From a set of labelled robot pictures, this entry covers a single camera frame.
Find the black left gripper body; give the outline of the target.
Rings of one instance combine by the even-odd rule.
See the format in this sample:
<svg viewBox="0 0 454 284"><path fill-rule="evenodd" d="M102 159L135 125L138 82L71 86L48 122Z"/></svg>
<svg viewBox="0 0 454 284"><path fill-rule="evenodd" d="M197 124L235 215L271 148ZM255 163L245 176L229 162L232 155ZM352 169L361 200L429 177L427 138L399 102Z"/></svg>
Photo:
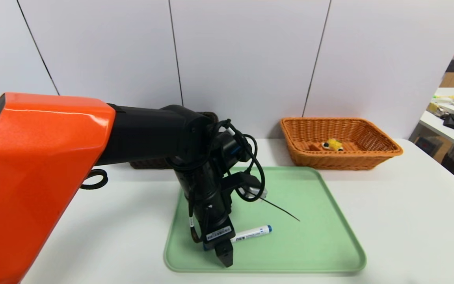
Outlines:
<svg viewBox="0 0 454 284"><path fill-rule="evenodd" d="M192 239L206 250L234 236L229 218L233 191L225 183L213 188L192 184Z"/></svg>

